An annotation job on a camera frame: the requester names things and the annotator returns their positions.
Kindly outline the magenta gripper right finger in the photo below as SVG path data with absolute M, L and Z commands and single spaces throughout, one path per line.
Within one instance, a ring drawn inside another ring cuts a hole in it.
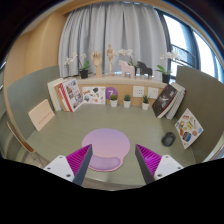
M 171 156 L 161 156 L 139 144 L 135 146 L 135 155 L 146 184 L 183 169 Z

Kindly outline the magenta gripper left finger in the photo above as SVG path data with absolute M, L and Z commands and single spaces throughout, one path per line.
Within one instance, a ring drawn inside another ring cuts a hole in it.
M 68 156 L 59 155 L 44 170 L 81 186 L 91 157 L 92 145 L 87 145 Z

